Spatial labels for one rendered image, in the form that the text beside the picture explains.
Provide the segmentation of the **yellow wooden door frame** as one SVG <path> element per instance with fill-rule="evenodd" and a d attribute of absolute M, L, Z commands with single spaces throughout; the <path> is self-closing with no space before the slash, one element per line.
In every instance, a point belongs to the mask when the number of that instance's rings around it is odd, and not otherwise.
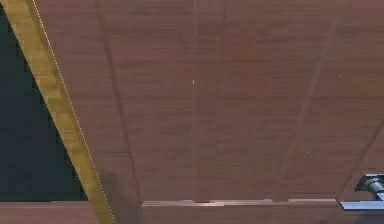
<path fill-rule="evenodd" d="M 117 224 L 34 0 L 0 0 L 99 224 Z"/>

